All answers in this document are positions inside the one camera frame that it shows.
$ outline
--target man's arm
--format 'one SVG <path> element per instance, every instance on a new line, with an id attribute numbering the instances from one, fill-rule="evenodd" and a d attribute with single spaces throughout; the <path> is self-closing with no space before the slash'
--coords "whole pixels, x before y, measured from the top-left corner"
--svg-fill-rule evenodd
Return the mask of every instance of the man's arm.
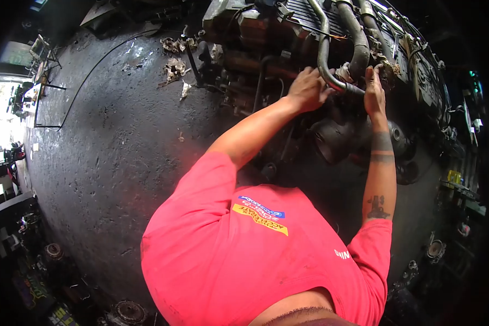
<path id="1" fill-rule="evenodd" d="M 228 154 L 237 169 L 248 163 L 284 125 L 302 112 L 319 108 L 332 90 L 325 90 L 319 71 L 306 67 L 288 95 L 255 112 L 222 134 L 206 151 Z"/>
<path id="2" fill-rule="evenodd" d="M 366 69 L 364 106 L 373 128 L 371 159 L 362 202 L 362 223 L 377 218 L 393 219 L 397 199 L 395 156 L 387 127 L 386 100 L 378 71 L 382 65 Z"/>

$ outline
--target printed logo on shirt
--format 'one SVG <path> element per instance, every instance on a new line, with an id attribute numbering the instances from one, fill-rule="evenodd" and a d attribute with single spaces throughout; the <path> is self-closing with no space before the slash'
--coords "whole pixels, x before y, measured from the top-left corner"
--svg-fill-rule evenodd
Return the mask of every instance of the printed logo on shirt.
<path id="1" fill-rule="evenodd" d="M 348 259 L 349 258 L 349 251 L 335 251 L 335 254 L 342 259 Z"/>
<path id="2" fill-rule="evenodd" d="M 253 209 L 259 216 L 262 218 L 266 218 L 270 221 L 278 221 L 279 218 L 285 218 L 284 212 L 277 212 L 267 209 L 265 206 L 259 204 L 254 199 L 246 196 L 239 196 L 238 199 L 241 199 L 241 205 L 250 207 Z"/>
<path id="3" fill-rule="evenodd" d="M 232 207 L 232 211 L 238 212 L 239 214 L 248 215 L 254 220 L 255 223 L 264 225 L 267 228 L 270 228 L 277 232 L 281 232 L 282 234 L 288 236 L 288 228 L 286 226 L 280 225 L 279 223 L 274 221 L 267 220 L 266 218 L 262 218 L 261 216 L 259 216 L 259 214 L 257 214 L 256 211 L 254 211 L 250 207 L 234 204 L 234 206 Z"/>

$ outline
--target engine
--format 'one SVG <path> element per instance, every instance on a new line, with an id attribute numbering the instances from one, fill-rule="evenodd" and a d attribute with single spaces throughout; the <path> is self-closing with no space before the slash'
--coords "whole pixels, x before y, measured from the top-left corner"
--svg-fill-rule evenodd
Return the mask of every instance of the engine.
<path id="1" fill-rule="evenodd" d="M 198 84 L 223 92 L 223 107 L 237 116 L 286 95 L 306 66 L 317 67 L 335 90 L 322 108 L 297 118 L 263 149 L 261 166 L 289 160 L 309 140 L 329 164 L 350 159 L 367 167 L 371 128 L 363 108 L 364 73 L 379 63 L 397 182 L 417 178 L 418 138 L 438 153 L 464 155 L 449 126 L 444 63 L 392 8 L 374 0 L 214 0 L 203 29 Z"/>

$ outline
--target dirty floor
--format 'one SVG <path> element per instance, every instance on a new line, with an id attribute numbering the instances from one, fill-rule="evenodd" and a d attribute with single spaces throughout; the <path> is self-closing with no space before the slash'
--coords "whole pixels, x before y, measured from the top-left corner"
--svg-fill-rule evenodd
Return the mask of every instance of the dirty floor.
<path id="1" fill-rule="evenodd" d="M 62 69 L 39 106 L 38 123 L 58 124 L 85 76 L 102 56 L 140 30 L 98 41 L 78 33 L 59 53 Z M 58 132 L 29 128 L 26 170 L 52 232 L 82 271 L 116 300 L 131 299 L 153 310 L 140 269 L 140 240 L 157 207 L 209 145 L 235 124 L 218 109 L 217 93 L 192 88 L 180 101 L 183 83 L 166 79 L 160 38 L 137 37 L 112 51 L 87 78 Z M 187 56 L 181 56 L 188 62 Z M 194 83 L 192 72 L 184 80 Z M 32 145 L 39 143 L 39 151 Z M 391 283 L 402 273 L 435 224 L 434 198 L 440 169 L 419 148 L 424 176 L 399 186 L 395 211 Z M 361 224 L 365 174 L 343 162 L 329 167 L 303 150 L 280 167 L 280 185 L 299 186 L 348 243 Z"/>

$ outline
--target red t-shirt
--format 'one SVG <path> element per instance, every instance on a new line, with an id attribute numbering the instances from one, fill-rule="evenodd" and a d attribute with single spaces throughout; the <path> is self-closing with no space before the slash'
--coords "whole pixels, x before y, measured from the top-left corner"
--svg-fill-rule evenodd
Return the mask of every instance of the red t-shirt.
<path id="1" fill-rule="evenodd" d="M 342 318 L 378 324 L 391 221 L 367 222 L 346 247 L 298 188 L 235 186 L 228 155 L 205 154 L 147 226 L 143 275 L 171 325 L 247 325 L 314 287 Z"/>

